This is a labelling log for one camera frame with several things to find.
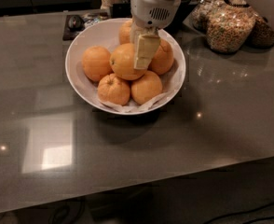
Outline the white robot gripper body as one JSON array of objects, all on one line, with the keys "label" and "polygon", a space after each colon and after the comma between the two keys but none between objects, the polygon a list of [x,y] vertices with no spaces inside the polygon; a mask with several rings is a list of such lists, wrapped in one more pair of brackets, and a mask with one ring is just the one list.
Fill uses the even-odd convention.
[{"label": "white robot gripper body", "polygon": [[171,24],[181,0],[130,0],[131,34],[157,35]]}]

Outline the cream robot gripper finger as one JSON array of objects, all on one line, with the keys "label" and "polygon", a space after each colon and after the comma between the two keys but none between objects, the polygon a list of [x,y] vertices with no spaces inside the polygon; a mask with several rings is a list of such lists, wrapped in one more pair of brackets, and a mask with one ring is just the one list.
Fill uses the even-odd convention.
[{"label": "cream robot gripper finger", "polygon": [[159,44],[160,37],[157,28],[137,30],[134,37],[134,68],[137,70],[147,69],[158,50]]}]

